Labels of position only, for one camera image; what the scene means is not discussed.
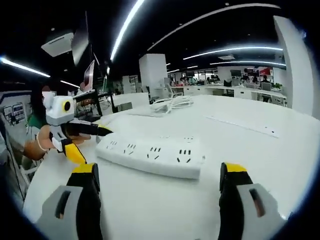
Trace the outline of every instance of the bracelet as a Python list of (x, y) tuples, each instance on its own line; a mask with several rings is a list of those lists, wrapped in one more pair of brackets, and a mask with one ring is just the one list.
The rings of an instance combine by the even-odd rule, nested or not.
[(46, 152), (47, 149), (43, 149), (42, 146), (40, 145), (40, 142), (39, 142), (39, 133), (37, 133), (37, 135), (36, 135), (36, 141), (38, 142), (39, 148), (41, 148), (42, 151)]

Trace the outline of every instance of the robotic arm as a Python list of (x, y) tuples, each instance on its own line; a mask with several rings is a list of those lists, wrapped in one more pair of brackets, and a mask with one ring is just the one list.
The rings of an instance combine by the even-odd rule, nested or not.
[(84, 164), (87, 161), (68, 135), (106, 136), (112, 133), (106, 127), (76, 119), (72, 96), (54, 96), (50, 92), (45, 96), (43, 104), (46, 108), (46, 121), (50, 125), (50, 140), (73, 163)]

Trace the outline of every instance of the green shirt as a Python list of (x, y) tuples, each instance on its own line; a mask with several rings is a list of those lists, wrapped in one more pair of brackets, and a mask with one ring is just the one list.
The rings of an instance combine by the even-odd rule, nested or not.
[(47, 121), (40, 120), (34, 114), (32, 114), (28, 120), (29, 127), (36, 127), (37, 129), (41, 129), (46, 124), (47, 124)]

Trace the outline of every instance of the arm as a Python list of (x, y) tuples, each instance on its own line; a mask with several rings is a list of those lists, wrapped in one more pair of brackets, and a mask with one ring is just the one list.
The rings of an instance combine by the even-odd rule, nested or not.
[[(89, 140), (90, 136), (68, 136), (74, 144), (82, 144), (85, 140)], [(50, 140), (50, 126), (44, 125), (35, 140), (27, 140), (24, 144), (23, 155), (38, 161), (43, 158), (46, 152), (54, 149), (55, 146)]]
[(25, 155), (27, 158), (38, 161), (44, 157), (47, 151), (43, 151), (38, 141), (27, 141), (24, 145), (23, 149), (23, 155)]

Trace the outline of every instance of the human hand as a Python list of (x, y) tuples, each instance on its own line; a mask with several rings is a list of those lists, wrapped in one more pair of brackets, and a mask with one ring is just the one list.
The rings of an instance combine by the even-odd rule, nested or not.
[[(69, 136), (66, 137), (70, 138), (74, 144), (82, 144), (85, 140), (89, 140), (91, 138), (90, 135), (88, 136)], [(50, 140), (50, 126), (44, 125), (40, 132), (38, 133), (38, 143), (42, 149), (49, 150), (55, 148), (54, 144)]]

